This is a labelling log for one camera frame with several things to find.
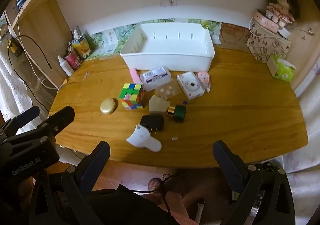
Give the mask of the gold round compact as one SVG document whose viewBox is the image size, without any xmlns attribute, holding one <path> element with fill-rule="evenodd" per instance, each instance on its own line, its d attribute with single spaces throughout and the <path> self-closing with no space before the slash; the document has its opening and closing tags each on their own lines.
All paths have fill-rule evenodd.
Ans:
<svg viewBox="0 0 320 225">
<path fill-rule="evenodd" d="M 115 108 L 116 102 L 112 98 L 107 98 L 100 104 L 100 111 L 102 114 L 111 114 Z"/>
</svg>

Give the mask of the white handheld device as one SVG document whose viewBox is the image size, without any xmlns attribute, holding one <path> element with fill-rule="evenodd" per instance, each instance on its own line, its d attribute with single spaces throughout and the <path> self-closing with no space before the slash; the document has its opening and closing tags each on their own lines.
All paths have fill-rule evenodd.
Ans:
<svg viewBox="0 0 320 225">
<path fill-rule="evenodd" d="M 135 130 L 126 141 L 136 148 L 146 148 L 152 152 L 159 152 L 162 149 L 161 142 L 152 137 L 149 130 L 140 124 L 136 125 Z"/>
</svg>

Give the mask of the green jar gold lid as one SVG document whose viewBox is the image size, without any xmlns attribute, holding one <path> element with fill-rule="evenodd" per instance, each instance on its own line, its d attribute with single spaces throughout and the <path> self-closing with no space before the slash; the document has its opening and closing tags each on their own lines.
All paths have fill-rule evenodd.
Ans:
<svg viewBox="0 0 320 225">
<path fill-rule="evenodd" d="M 183 105 L 169 106 L 167 116 L 177 123 L 183 123 L 186 114 L 186 107 Z"/>
</svg>

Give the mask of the multicolour puzzle cube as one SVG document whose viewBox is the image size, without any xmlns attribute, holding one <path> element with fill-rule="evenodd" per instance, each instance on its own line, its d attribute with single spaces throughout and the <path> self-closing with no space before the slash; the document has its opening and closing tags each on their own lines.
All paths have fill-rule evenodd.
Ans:
<svg viewBox="0 0 320 225">
<path fill-rule="evenodd" d="M 118 96 L 118 101 L 126 110 L 141 109 L 144 108 L 144 93 L 142 84 L 125 83 Z"/>
</svg>

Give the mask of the white toy camera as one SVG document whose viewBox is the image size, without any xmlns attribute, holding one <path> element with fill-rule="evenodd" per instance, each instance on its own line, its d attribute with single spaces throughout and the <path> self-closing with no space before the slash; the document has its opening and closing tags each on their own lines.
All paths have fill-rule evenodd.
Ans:
<svg viewBox="0 0 320 225">
<path fill-rule="evenodd" d="M 204 95 L 204 89 L 193 72 L 179 74 L 176 79 L 188 100 Z"/>
</svg>

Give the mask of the pink foam roll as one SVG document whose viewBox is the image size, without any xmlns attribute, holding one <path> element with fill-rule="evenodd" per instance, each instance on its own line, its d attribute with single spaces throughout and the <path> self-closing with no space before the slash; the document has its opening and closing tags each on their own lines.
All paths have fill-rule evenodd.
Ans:
<svg viewBox="0 0 320 225">
<path fill-rule="evenodd" d="M 133 83 L 142 84 L 139 73 L 137 72 L 137 70 L 135 68 L 130 68 L 129 72 L 130 72 Z"/>
</svg>

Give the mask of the small clear patterned box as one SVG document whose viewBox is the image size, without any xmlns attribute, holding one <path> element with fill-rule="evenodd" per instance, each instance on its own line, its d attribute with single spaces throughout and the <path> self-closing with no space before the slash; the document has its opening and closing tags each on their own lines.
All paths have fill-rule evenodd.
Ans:
<svg viewBox="0 0 320 225">
<path fill-rule="evenodd" d="M 169 82 L 156 87 L 157 94 L 164 100 L 180 94 L 181 88 L 179 84 L 171 79 Z"/>
</svg>

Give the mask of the clear box with barcode label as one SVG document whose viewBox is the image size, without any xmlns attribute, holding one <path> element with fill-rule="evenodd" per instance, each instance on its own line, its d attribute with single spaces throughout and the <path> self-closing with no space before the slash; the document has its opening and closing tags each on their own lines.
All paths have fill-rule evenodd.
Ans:
<svg viewBox="0 0 320 225">
<path fill-rule="evenodd" d="M 171 73 L 164 66 L 142 73 L 139 77 L 147 92 L 171 81 Z"/>
</svg>

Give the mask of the white spray bottle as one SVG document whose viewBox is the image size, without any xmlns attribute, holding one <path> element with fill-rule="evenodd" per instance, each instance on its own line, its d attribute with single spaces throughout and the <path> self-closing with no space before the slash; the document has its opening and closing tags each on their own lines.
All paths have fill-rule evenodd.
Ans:
<svg viewBox="0 0 320 225">
<path fill-rule="evenodd" d="M 68 75 L 68 76 L 72 76 L 74 73 L 73 68 L 69 65 L 69 63 L 60 55 L 57 56 L 57 59 L 59 61 L 59 64 L 61 66 L 61 68 L 63 69 L 63 71 Z"/>
</svg>

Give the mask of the yellow juice carton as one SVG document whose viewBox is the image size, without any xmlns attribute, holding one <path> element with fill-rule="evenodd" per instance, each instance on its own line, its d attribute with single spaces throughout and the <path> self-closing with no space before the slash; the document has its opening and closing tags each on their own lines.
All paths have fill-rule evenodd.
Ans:
<svg viewBox="0 0 320 225">
<path fill-rule="evenodd" d="M 91 54 L 91 48 L 87 39 L 78 29 L 73 30 L 73 37 L 73 48 L 82 59 L 86 59 Z"/>
</svg>

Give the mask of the green tissue pack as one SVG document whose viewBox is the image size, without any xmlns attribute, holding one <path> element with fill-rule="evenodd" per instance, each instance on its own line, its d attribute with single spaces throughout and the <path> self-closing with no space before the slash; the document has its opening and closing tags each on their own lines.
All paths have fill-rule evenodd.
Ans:
<svg viewBox="0 0 320 225">
<path fill-rule="evenodd" d="M 271 55 L 266 65 L 275 79 L 290 82 L 295 75 L 296 67 L 289 61 L 281 59 L 276 55 Z"/>
</svg>

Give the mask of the lettered canvas bag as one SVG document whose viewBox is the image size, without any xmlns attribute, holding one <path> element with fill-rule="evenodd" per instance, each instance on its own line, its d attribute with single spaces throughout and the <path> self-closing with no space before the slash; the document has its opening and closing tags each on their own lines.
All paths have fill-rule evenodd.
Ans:
<svg viewBox="0 0 320 225">
<path fill-rule="evenodd" d="M 267 63 L 271 55 L 285 59 L 291 48 L 291 41 L 272 33 L 254 19 L 249 23 L 249 32 L 246 46 L 257 61 Z"/>
</svg>

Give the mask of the white plastic storage bin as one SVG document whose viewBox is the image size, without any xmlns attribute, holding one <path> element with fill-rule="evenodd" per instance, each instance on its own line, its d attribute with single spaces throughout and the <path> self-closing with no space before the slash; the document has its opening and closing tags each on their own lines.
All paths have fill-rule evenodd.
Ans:
<svg viewBox="0 0 320 225">
<path fill-rule="evenodd" d="M 209 31 L 198 23 L 147 23 L 135 28 L 120 56 L 137 70 L 207 72 L 215 50 Z"/>
</svg>

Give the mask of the pink round tin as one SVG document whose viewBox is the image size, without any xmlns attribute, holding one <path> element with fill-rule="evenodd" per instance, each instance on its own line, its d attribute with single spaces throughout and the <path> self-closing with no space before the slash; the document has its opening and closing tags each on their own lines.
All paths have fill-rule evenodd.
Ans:
<svg viewBox="0 0 320 225">
<path fill-rule="evenodd" d="M 277 25 L 277 23 L 274 23 L 272 20 L 268 19 L 259 10 L 256 10 L 254 12 L 253 20 L 255 20 L 261 27 L 271 31 L 274 34 L 278 32 L 279 25 Z"/>
</svg>

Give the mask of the brown haired doll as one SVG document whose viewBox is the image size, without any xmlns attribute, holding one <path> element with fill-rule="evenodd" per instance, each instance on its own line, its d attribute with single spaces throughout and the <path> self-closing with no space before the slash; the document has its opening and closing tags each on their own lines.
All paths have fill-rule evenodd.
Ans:
<svg viewBox="0 0 320 225">
<path fill-rule="evenodd" d="M 297 0 L 267 0 L 266 17 L 284 28 L 300 17 L 300 8 Z"/>
</svg>

